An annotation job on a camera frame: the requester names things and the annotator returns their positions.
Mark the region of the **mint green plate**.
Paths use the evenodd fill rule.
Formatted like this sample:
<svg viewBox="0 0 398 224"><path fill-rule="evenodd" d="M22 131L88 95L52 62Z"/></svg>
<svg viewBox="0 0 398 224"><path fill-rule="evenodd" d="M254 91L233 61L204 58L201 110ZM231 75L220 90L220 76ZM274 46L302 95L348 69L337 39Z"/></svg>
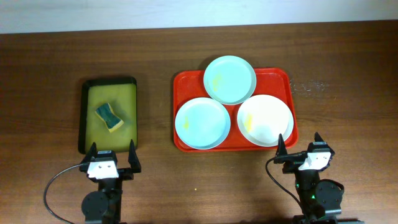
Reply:
<svg viewBox="0 0 398 224"><path fill-rule="evenodd" d="M257 84L253 67L243 58L225 55L205 69L203 84L207 94L224 105L237 105L252 96Z"/></svg>

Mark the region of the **light blue plate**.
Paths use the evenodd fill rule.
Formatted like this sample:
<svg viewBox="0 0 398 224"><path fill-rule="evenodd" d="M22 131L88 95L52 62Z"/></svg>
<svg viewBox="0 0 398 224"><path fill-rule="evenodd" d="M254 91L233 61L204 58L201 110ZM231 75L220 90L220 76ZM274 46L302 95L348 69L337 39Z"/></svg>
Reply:
<svg viewBox="0 0 398 224"><path fill-rule="evenodd" d="M231 129L231 118L226 108L212 98L188 100L177 111L174 121L177 136L196 150L219 146Z"/></svg>

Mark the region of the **green yellow sponge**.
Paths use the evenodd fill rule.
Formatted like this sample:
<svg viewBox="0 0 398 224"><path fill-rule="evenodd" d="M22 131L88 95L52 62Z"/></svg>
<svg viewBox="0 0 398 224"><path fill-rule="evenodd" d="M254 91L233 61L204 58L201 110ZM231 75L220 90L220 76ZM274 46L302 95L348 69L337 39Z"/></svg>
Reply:
<svg viewBox="0 0 398 224"><path fill-rule="evenodd" d="M124 124L124 121L114 113L113 108L109 103L104 103L97 107L97 109L95 109L95 113L100 120L104 122L110 133L119 129Z"/></svg>

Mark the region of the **white plate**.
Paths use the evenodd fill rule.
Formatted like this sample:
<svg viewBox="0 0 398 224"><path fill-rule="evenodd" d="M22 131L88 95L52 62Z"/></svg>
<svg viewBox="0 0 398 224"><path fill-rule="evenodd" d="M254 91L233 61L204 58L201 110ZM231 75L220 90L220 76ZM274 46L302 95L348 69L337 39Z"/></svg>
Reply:
<svg viewBox="0 0 398 224"><path fill-rule="evenodd" d="M237 124L240 133L251 143L262 147L278 145L293 133L293 113L282 100L271 95L256 95L247 99L238 109Z"/></svg>

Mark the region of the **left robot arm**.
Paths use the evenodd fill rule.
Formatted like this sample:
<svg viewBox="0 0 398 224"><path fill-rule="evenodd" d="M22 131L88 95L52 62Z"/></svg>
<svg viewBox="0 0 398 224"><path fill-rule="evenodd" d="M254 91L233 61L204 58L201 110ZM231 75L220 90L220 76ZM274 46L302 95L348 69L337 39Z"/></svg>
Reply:
<svg viewBox="0 0 398 224"><path fill-rule="evenodd" d="M98 184L98 189L88 193L81 203L85 223L106 224L121 222L123 182L134 179L141 172L134 142L129 143L129 167L118 168L115 151L98 151L93 143L81 161L80 172Z"/></svg>

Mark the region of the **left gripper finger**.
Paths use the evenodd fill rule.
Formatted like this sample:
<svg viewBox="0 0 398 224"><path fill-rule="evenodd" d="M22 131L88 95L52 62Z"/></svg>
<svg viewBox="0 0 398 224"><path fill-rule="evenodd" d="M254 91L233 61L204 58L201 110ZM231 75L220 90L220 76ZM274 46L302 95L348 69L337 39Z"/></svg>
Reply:
<svg viewBox="0 0 398 224"><path fill-rule="evenodd" d="M92 158L96 157L97 155L97 148L96 148L96 143L94 142L89 151L86 153L86 155L84 156L83 160L81 161L82 164L87 164L90 163L90 161L92 160Z"/></svg>
<svg viewBox="0 0 398 224"><path fill-rule="evenodd" d="M142 167L137 157L136 148L133 140L131 140L129 145L128 163L130 164L130 168L133 173L141 173Z"/></svg>

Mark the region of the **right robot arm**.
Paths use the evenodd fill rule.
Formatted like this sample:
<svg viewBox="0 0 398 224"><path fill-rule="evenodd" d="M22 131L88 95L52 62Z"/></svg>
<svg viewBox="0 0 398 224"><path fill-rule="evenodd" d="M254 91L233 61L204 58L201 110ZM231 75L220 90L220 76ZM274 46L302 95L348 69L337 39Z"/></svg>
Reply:
<svg viewBox="0 0 398 224"><path fill-rule="evenodd" d="M330 166L334 150L314 134L314 141L307 150L289 154L282 135L279 135L273 163L282 164L284 174L295 176L295 189L301 215L293 217L293 223L337 223L341 214L344 186L330 179L321 179L319 173Z"/></svg>

